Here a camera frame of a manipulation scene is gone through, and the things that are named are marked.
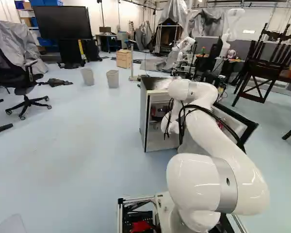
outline blue storage bin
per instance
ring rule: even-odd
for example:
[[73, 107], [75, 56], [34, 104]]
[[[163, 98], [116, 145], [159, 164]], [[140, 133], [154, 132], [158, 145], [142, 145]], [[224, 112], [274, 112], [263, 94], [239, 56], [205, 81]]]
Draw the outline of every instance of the blue storage bin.
[[43, 0], [29, 0], [31, 6], [44, 6]]
[[53, 46], [53, 41], [50, 39], [43, 39], [42, 37], [38, 37], [38, 41], [41, 46]]
[[25, 9], [25, 7], [24, 7], [24, 1], [14, 1], [14, 2], [15, 2], [16, 9], [19, 9], [19, 10]]
[[62, 6], [63, 3], [59, 0], [44, 0], [45, 6]]
[[38, 21], [36, 17], [30, 18], [30, 21], [33, 27], [38, 27]]

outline large monitor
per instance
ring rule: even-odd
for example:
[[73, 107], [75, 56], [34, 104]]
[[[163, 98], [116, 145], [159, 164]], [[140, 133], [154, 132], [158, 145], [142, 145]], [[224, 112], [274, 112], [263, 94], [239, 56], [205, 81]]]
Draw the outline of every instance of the large monitor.
[[34, 6], [41, 37], [44, 39], [91, 39], [85, 6]]

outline gray trash bin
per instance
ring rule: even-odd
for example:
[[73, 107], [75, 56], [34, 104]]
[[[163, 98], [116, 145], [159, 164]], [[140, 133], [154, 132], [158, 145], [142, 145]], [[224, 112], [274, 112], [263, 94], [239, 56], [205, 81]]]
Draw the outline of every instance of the gray trash bin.
[[118, 81], [118, 70], [109, 70], [107, 73], [108, 85], [109, 88], [118, 88], [119, 81]]

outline floor mat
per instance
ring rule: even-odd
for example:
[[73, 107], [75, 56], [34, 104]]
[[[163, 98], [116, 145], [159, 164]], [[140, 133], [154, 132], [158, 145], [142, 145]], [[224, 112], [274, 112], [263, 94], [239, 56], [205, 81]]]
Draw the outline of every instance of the floor mat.
[[136, 63], [136, 64], [141, 64], [142, 60], [143, 59], [135, 59], [135, 60], [132, 60], [132, 62]]

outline tv stand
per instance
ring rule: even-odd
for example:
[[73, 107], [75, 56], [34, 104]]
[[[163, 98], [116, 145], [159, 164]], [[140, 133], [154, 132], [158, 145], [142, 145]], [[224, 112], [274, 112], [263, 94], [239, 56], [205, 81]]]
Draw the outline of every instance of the tv stand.
[[64, 63], [64, 66], [58, 63], [60, 68], [76, 69], [85, 65], [85, 60], [81, 56], [78, 40], [59, 40], [58, 48], [62, 59], [61, 63]]

